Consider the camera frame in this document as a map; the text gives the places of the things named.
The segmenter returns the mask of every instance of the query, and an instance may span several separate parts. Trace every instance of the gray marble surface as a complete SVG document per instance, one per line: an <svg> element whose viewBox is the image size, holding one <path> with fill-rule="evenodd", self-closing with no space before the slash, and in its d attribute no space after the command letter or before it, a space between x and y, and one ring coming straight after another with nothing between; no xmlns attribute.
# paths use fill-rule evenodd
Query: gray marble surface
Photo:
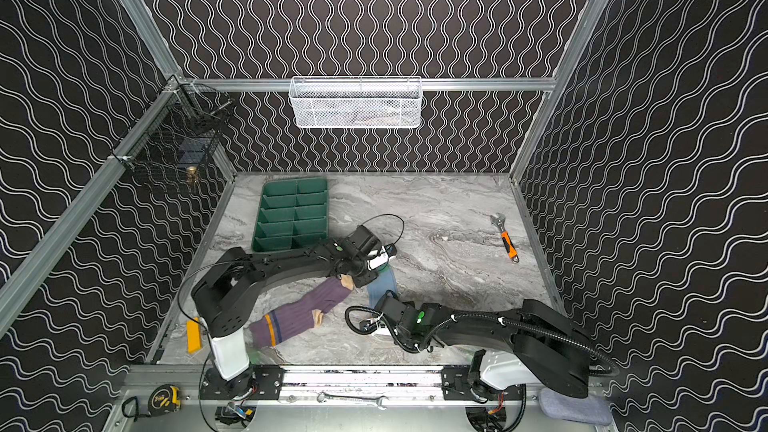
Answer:
<svg viewBox="0 0 768 432"><path fill-rule="evenodd" d="M232 199L204 265L215 262L228 248L250 252L261 188L264 182L289 176L240 176ZM467 310L502 311L518 307L524 298L550 304L542 275L525 234L506 176L328 176L329 234L343 236L357 224L394 213L406 220L392 270L401 300L439 302ZM520 256L513 264L506 255L489 214L507 216L506 228ZM400 222L378 218L366 224L385 242L397 238ZM263 293L250 322L277 306L294 302L322 279L307 279ZM188 296L184 310L194 312ZM364 289L329 312L322 326L302 333L275 348L251 350L261 363L277 364L468 364L474 348L452 346L431 353L407 354L385 336L354 334L344 322L350 305L368 305ZM186 319L164 344L163 364L200 364L208 349L187 353Z"/></svg>

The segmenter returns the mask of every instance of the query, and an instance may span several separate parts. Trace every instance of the combination wrench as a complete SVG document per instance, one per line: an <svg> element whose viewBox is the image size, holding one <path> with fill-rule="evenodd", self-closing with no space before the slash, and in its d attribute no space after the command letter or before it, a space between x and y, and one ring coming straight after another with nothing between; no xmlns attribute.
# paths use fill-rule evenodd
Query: combination wrench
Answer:
<svg viewBox="0 0 768 432"><path fill-rule="evenodd" d="M384 399L386 399L386 396L381 396L379 398L368 398L368 397L351 397L348 395L331 395L326 394L325 392L320 392L317 395L317 401L321 404L325 402L326 400L330 399L336 399L336 400L347 400L349 402L358 402L360 404L370 404L375 405L379 408L379 410L386 410L386 407L382 405L382 402Z"/></svg>

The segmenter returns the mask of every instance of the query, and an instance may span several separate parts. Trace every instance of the tape measure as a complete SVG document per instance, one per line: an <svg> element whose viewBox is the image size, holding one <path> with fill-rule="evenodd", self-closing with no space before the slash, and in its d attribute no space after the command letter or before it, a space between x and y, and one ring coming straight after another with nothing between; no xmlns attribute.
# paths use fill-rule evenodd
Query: tape measure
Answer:
<svg viewBox="0 0 768 432"><path fill-rule="evenodd" d="M135 405L135 414L128 415L125 412L125 407L131 402ZM123 417L133 419L134 422L139 417L159 417L166 415L170 412L177 412L181 408L181 398L179 396L179 388L171 384L163 384L156 388L149 396L148 401L148 414L139 413L139 398L131 397L123 402Z"/></svg>
<svg viewBox="0 0 768 432"><path fill-rule="evenodd" d="M179 388L171 384L159 386L149 396L148 407L151 417L177 411L181 407Z"/></svg>

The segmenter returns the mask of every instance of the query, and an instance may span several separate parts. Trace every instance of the black wavy pattern wall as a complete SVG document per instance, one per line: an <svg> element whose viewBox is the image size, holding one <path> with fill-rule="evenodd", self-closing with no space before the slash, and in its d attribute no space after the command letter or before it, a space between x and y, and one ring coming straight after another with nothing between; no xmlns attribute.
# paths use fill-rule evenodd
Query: black wavy pattern wall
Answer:
<svg viewBox="0 0 768 432"><path fill-rule="evenodd" d="M768 0L610 0L521 187L622 430L768 427Z"/></svg>
<svg viewBox="0 0 768 432"><path fill-rule="evenodd" d="M101 430L224 190L209 171L199 195L153 196L128 176L110 192L0 339L0 430Z"/></svg>
<svg viewBox="0 0 768 432"><path fill-rule="evenodd" d="M586 0L144 0L185 75L552 76Z"/></svg>
<svg viewBox="0 0 768 432"><path fill-rule="evenodd" d="M0 0L0 283L164 84L117 0ZM223 190L121 179L0 338L0 430L104 426L144 360Z"/></svg>
<svg viewBox="0 0 768 432"><path fill-rule="evenodd" d="M246 93L222 139L240 171L509 172L541 92L426 92L416 129L300 129L284 93Z"/></svg>
<svg viewBox="0 0 768 432"><path fill-rule="evenodd" d="M0 0L0 285L154 100L117 0Z"/></svg>

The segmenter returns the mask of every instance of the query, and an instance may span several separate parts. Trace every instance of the purple sock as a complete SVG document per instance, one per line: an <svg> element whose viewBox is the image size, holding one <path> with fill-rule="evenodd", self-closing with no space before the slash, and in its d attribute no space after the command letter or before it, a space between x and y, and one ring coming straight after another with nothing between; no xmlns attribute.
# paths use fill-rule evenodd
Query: purple sock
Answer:
<svg viewBox="0 0 768 432"><path fill-rule="evenodd" d="M341 285L338 278L327 278L298 301L281 305L268 312L258 322L253 322L248 329L254 335L254 347L274 346L313 328L313 310L327 314L336 304L347 298L350 292L351 290Z"/></svg>

